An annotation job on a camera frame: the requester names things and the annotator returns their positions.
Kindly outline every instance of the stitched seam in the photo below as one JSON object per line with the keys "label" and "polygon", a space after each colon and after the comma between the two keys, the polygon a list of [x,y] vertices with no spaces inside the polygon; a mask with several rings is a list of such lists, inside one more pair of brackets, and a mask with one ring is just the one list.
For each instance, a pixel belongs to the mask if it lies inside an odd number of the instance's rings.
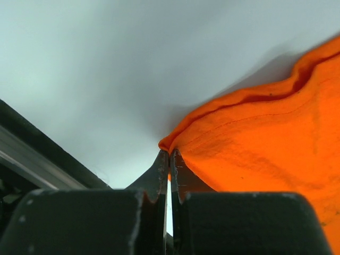
{"label": "stitched seam", "polygon": [[[329,80],[331,80],[331,79],[327,79],[327,80],[323,81],[322,83],[320,83],[320,86],[321,86],[323,83],[325,83],[325,82],[327,82],[327,81],[329,81]],[[226,126],[226,125],[229,125],[229,124],[233,124],[233,123],[235,123],[235,122],[250,120],[250,119],[252,119],[252,118],[263,117],[263,116],[277,116],[277,115],[285,115],[285,114],[293,113],[293,112],[299,110],[300,108],[302,108],[303,106],[305,106],[305,105],[306,105],[307,103],[309,103],[310,101],[312,101],[312,99],[316,96],[317,93],[318,93],[318,92],[315,92],[315,93],[313,94],[313,96],[312,96],[309,100],[307,100],[307,101],[304,102],[302,105],[300,105],[298,108],[296,108],[296,109],[294,109],[294,110],[292,110],[292,111],[290,111],[290,112],[287,112],[287,113],[279,113],[279,114],[263,114],[263,115],[252,116],[252,117],[249,117],[249,118],[243,118],[243,119],[241,119],[241,120],[231,121],[231,122],[228,122],[228,123],[224,123],[224,124],[222,124],[222,125],[220,125],[220,126],[215,127],[215,128],[212,129],[212,130],[221,128],[221,127]],[[196,137],[195,139],[193,139],[193,140],[191,140],[190,142],[185,143],[185,144],[183,144],[183,145],[181,145],[181,146],[187,146],[187,145],[191,144],[192,142],[194,142],[194,141],[196,141],[197,139],[201,138],[203,135],[206,135],[206,134],[210,133],[212,130],[209,130],[209,131],[207,131],[207,132],[201,134],[200,136]],[[204,143],[201,143],[201,144],[199,144],[198,146],[196,146],[196,147],[194,147],[194,148],[188,150],[187,152],[193,151],[193,150],[197,149],[198,147],[204,145],[205,143],[211,141],[212,139],[218,137],[219,135],[222,135],[222,134],[225,134],[225,133],[227,133],[227,132],[223,132],[223,133],[221,133],[221,134],[218,134],[218,135],[214,136],[213,138],[209,139],[208,141],[206,141],[206,142],[204,142]]]}

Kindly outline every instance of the orange fabric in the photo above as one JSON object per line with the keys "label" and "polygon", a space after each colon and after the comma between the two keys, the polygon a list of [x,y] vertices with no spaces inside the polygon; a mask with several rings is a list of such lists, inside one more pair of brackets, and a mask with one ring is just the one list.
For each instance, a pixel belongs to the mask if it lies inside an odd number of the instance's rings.
{"label": "orange fabric", "polygon": [[313,205],[340,254],[340,37],[290,78],[242,89],[190,113],[159,143],[217,191],[292,191]]}

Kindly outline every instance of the white surface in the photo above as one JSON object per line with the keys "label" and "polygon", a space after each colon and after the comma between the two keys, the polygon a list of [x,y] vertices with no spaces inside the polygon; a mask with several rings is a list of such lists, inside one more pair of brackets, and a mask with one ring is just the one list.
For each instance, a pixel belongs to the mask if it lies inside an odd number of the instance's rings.
{"label": "white surface", "polygon": [[0,97],[124,188],[190,110],[287,77],[339,20],[339,0],[0,0]]}

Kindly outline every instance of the towel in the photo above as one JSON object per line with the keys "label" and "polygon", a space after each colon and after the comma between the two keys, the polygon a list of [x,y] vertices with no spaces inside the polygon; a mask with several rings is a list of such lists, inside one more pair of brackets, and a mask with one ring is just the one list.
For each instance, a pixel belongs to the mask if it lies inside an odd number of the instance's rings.
{"label": "towel", "polygon": [[284,81],[202,105],[159,147],[178,149],[219,192],[304,195],[340,254],[340,37],[305,54]]}

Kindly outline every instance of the cloth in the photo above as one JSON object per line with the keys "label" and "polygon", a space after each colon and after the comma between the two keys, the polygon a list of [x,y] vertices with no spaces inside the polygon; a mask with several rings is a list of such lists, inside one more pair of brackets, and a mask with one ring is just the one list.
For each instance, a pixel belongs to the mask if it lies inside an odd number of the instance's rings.
{"label": "cloth", "polygon": [[291,76],[214,99],[159,142],[217,191],[290,191],[313,205],[340,254],[340,37]]}

